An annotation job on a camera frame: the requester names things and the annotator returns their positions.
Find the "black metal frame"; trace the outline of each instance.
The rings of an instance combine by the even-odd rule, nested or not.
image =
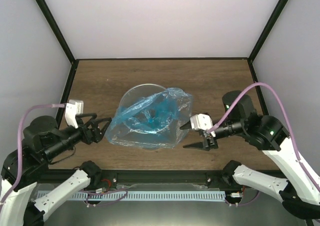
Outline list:
[[[39,183],[63,183],[75,172],[74,169],[50,169],[41,176]],[[285,178],[279,170],[259,170],[273,177]],[[161,184],[188,183],[206,185],[221,191],[239,191],[242,185],[228,185],[222,179],[221,170],[102,170],[102,178],[112,182],[111,188],[117,184]]]
[[[75,59],[66,40],[64,39],[52,13],[50,12],[45,0],[35,0],[41,9],[43,15],[45,16],[48,24],[50,25],[53,33],[55,34],[57,40],[59,41],[62,49],[64,50],[66,56],[68,57],[71,63],[70,73],[66,82],[66,86],[64,88],[64,92],[61,98],[61,103],[67,102],[69,97],[69,93],[72,87],[72,83],[77,71],[77,67],[80,60],[89,60],[89,59]],[[280,16],[282,10],[284,9],[288,0],[279,0],[273,13],[271,14],[262,34],[260,35],[253,51],[251,52],[249,58],[139,58],[139,59],[95,59],[95,60],[247,60],[248,66],[252,75],[252,79],[254,82],[257,82],[257,76],[253,67],[253,61],[256,58],[258,52],[262,48],[266,38],[268,37],[270,31],[272,30],[274,24],[276,23],[278,17]],[[263,94],[260,88],[256,89],[258,98],[262,107],[262,111],[264,114],[268,114],[268,109],[266,103],[263,98]],[[64,110],[59,109],[56,115],[56,120],[60,125]],[[48,173],[42,176],[40,182],[50,182],[50,183],[61,183],[66,180],[71,174],[72,170],[68,169],[50,169]],[[264,170],[266,174],[274,175],[277,177],[283,177],[283,174],[280,171],[274,170]],[[220,190],[231,190],[238,189],[238,186],[228,186],[221,182],[221,171],[149,171],[149,170],[141,170],[141,171],[132,171],[132,170],[104,170],[103,171],[105,177],[113,177],[116,178],[118,183],[196,183],[196,184],[208,184],[208,177],[212,177],[211,183],[209,187],[220,188]]]

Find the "blue object in bag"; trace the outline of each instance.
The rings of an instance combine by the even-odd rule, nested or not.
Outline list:
[[[173,148],[188,133],[179,128],[189,121],[193,97],[180,88],[140,98],[119,107],[105,136],[112,144],[148,149]]]

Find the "gray floor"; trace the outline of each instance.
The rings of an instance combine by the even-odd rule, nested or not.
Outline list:
[[[255,193],[246,191],[247,200]],[[229,208],[224,202],[119,202],[87,208],[82,201],[67,201],[52,214],[45,226],[305,226],[282,207],[261,194],[253,204]]]

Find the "black cable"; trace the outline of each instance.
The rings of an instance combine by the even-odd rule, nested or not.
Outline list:
[[[60,159],[60,160],[58,160],[58,161],[50,162],[49,165],[54,165],[54,164],[57,164],[57,163],[59,163],[59,162],[62,162],[62,161],[64,161],[64,160],[72,157],[75,153],[76,153],[76,147],[73,146],[73,153],[72,153],[71,155],[69,155],[68,157],[65,157],[65,158],[63,158],[63,159]]]

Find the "pink cable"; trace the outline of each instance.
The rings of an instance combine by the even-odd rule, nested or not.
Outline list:
[[[245,93],[247,93],[251,88],[253,87],[257,87],[257,86],[263,86],[263,87],[266,87],[268,88],[272,93],[273,95],[275,96],[276,100],[278,101],[278,104],[280,105],[280,108],[282,110],[282,113],[283,113],[283,116],[284,116],[284,119],[285,119],[285,122],[287,124],[287,127],[288,127],[288,131],[289,131],[289,134],[291,136],[291,140],[292,140],[292,145],[293,145],[293,150],[294,150],[294,153],[295,153],[295,156],[297,158],[297,160],[299,161],[299,165],[300,167],[302,168],[302,170],[305,172],[305,174],[308,176],[308,178],[310,179],[310,181],[314,184],[314,186],[317,188],[317,190],[319,191],[320,193],[320,186],[317,184],[317,182],[314,180],[314,178],[311,176],[311,174],[308,172],[308,170],[306,169],[306,167],[304,166],[304,164],[300,161],[301,158],[300,158],[300,153],[299,153],[299,150],[298,150],[298,147],[297,147],[297,144],[296,144],[296,140],[295,140],[295,136],[293,134],[293,130],[291,128],[291,125],[289,123],[289,119],[288,119],[288,116],[286,114],[286,111],[285,111],[285,108],[279,98],[279,96],[277,95],[277,93],[275,92],[275,90],[269,86],[268,84],[266,83],[263,83],[263,82],[256,82],[256,83],[253,83],[251,84],[250,86],[246,87],[238,96],[237,98],[235,99],[235,101],[231,104],[231,106],[229,107],[229,109],[226,111],[226,113],[223,115],[223,117],[220,119],[220,121],[215,124],[211,129],[207,130],[207,133],[211,133],[213,131],[215,131],[224,121],[225,119],[228,117],[228,115],[230,114],[230,112],[232,111],[232,109],[236,106],[236,104],[238,103],[238,101],[241,99],[241,97],[244,96]]]
[[[19,123],[19,127],[18,127],[18,135],[17,135],[18,173],[17,173],[16,180],[15,180],[14,184],[4,194],[4,196],[2,197],[2,199],[0,201],[0,213],[1,213],[2,207],[3,207],[6,199],[8,198],[10,193],[12,193],[12,191],[18,186],[18,184],[20,183],[20,180],[21,180],[22,169],[23,169],[22,168],[22,137],[23,137],[22,130],[23,130],[24,122],[25,122],[25,119],[26,119],[27,115],[33,109],[38,109],[38,108],[57,108],[57,107],[62,107],[63,108],[63,107],[66,107],[66,105],[65,104],[46,104],[46,105],[33,106],[33,107],[29,108],[25,112],[23,117],[21,118],[20,123]]]

